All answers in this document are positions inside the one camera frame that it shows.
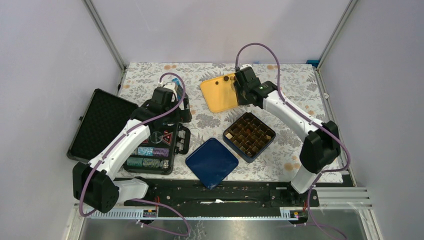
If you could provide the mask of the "blue tin with brown insert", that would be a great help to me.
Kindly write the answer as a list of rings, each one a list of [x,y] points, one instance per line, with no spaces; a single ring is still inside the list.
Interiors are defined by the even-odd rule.
[[[251,112],[246,112],[224,132],[223,141],[248,164],[274,141],[276,132]]]

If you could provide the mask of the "blue tin lid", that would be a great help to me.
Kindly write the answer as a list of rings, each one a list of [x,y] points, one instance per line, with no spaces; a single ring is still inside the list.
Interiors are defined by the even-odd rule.
[[[239,160],[216,138],[193,151],[185,164],[209,190],[216,188],[239,164]]]

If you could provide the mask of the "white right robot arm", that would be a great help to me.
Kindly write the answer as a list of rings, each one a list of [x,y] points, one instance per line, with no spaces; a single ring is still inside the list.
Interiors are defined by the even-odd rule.
[[[277,117],[302,141],[299,159],[301,167],[291,180],[287,201],[301,205],[306,191],[322,172],[341,153],[339,129],[333,121],[323,122],[301,110],[288,100],[271,81],[261,82],[250,65],[238,69],[234,77],[237,103],[254,105]]]

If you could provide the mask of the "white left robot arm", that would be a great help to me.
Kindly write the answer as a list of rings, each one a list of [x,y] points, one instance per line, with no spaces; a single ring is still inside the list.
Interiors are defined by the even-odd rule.
[[[157,87],[152,97],[135,109],[119,134],[97,156],[87,163],[79,162],[72,170],[73,196],[79,201],[80,215],[87,217],[83,204],[101,213],[109,212],[116,204],[138,200],[148,206],[155,192],[140,178],[115,180],[121,166],[154,130],[168,124],[187,120],[190,112],[186,89],[181,94],[165,86]]]

